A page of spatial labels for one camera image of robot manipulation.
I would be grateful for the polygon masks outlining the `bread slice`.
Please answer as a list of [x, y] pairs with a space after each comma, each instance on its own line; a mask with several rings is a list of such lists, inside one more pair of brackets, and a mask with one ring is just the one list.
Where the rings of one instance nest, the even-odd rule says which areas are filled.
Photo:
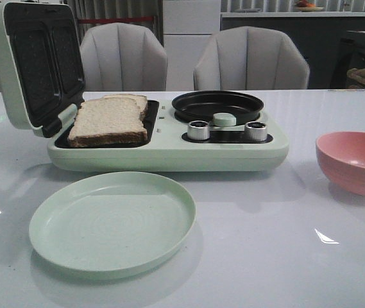
[[147, 130], [134, 99], [99, 98], [84, 101], [77, 111], [68, 143], [75, 148], [144, 142]]
[[120, 93], [120, 94], [109, 94], [106, 96], [103, 96], [103, 98], [108, 99], [108, 98], [130, 98], [130, 99], [134, 99], [139, 110], [140, 110], [140, 120], [143, 121], [145, 116], [146, 116], [146, 112], [148, 109], [148, 99], [146, 96], [143, 95], [138, 95], [138, 94], [127, 94], [127, 93]]

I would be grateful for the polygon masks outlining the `mint green hinged lid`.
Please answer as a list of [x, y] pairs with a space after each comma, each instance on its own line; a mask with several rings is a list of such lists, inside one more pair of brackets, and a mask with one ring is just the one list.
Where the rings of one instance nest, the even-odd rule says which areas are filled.
[[0, 3], [0, 86], [14, 127], [52, 137], [72, 122], [85, 79], [69, 6]]

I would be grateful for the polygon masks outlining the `mint green breakfast maker base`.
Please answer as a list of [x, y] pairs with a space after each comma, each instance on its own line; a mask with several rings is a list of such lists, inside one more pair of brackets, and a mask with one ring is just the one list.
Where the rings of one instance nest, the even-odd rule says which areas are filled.
[[235, 126], [232, 114], [216, 113], [209, 121], [210, 138], [194, 141], [187, 137], [189, 122], [175, 116], [172, 101], [148, 103], [143, 120], [145, 142], [72, 148], [65, 128], [49, 142], [53, 164], [71, 171], [263, 171], [279, 166], [289, 151], [289, 141], [264, 108], [259, 118], [265, 123], [264, 142], [244, 138], [244, 125]]

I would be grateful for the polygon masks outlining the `left silver control knob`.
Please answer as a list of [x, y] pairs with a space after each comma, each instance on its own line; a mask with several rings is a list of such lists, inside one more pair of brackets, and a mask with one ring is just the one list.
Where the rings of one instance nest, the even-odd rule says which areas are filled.
[[206, 121], [195, 120], [188, 123], [187, 137], [194, 141], [205, 141], [210, 138], [210, 126]]

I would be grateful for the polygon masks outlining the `silver control knob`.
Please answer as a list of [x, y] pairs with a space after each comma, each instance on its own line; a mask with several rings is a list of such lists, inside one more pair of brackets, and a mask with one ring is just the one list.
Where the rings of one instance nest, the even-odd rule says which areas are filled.
[[210, 126], [206, 121], [195, 120], [188, 123], [187, 137], [194, 141], [205, 141], [210, 138]]
[[244, 125], [244, 138], [255, 142], [264, 142], [267, 139], [265, 123], [250, 121]]

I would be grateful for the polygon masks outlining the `black round frying pan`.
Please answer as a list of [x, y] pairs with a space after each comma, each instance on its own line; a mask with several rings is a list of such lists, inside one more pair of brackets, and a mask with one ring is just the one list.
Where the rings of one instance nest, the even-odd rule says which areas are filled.
[[202, 90], [174, 98], [172, 106], [175, 116], [185, 122], [209, 122], [216, 113], [228, 113], [235, 117], [237, 126], [258, 119], [264, 103], [250, 94], [227, 90]]

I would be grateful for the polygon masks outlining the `right silver control knob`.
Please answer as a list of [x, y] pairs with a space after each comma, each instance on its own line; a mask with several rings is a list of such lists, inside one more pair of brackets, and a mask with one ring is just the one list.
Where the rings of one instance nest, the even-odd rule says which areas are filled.
[[267, 139], [265, 123], [250, 121], [244, 125], [244, 138], [255, 142], [264, 142]]

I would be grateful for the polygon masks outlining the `mint green round plate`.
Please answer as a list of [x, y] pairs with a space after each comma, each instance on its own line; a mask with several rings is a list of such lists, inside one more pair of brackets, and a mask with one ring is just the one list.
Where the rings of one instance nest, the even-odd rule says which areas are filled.
[[188, 190], [172, 179], [116, 172], [75, 182], [35, 211], [35, 251], [77, 277], [106, 280], [149, 271], [182, 246], [196, 219]]

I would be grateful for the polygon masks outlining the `right beige upholstered chair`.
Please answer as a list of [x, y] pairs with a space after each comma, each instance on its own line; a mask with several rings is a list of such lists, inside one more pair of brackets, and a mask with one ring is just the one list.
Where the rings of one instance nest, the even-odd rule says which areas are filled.
[[195, 90], [306, 89], [310, 68], [284, 32], [242, 26], [213, 34], [194, 67]]

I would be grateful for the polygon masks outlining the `left beige upholstered chair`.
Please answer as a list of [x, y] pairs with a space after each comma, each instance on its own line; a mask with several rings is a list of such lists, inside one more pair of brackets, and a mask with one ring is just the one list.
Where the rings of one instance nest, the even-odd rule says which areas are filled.
[[168, 57], [153, 32], [112, 23], [90, 28], [80, 45], [85, 90], [165, 91]]

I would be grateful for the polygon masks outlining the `white cabinet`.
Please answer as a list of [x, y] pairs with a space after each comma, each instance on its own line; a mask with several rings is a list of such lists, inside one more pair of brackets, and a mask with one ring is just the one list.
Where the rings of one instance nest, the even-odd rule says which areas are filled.
[[220, 29], [220, 1], [164, 1], [167, 90], [192, 90], [193, 70], [209, 36]]

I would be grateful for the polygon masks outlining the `red barrier belt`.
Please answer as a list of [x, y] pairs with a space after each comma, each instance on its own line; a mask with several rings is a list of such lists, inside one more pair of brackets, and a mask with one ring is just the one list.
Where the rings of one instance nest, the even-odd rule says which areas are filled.
[[110, 24], [115, 22], [121, 23], [133, 23], [133, 22], [155, 22], [156, 16], [143, 16], [143, 17], [127, 17], [127, 18], [111, 18], [111, 19], [78, 19], [78, 24]]

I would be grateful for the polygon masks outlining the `pink bowl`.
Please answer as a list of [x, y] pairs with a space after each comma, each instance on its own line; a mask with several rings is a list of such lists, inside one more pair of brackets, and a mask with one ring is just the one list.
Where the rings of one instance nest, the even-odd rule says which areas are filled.
[[325, 176], [343, 189], [365, 196], [365, 132], [332, 132], [316, 139]]

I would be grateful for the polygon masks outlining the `dark counter with white top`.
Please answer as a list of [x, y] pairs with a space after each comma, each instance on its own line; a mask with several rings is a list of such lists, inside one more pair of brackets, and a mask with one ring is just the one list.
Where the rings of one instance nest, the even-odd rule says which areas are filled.
[[282, 31], [310, 67], [310, 89], [326, 89], [337, 63], [339, 42], [347, 31], [365, 31], [365, 12], [222, 13], [221, 29], [254, 26]]

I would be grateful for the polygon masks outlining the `fruit plate on counter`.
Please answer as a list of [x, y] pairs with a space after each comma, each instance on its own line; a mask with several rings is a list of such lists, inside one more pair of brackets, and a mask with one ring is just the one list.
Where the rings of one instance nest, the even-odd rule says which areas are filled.
[[294, 9], [298, 12], [321, 12], [324, 8], [322, 6], [316, 6], [309, 1], [300, 0], [295, 2]]

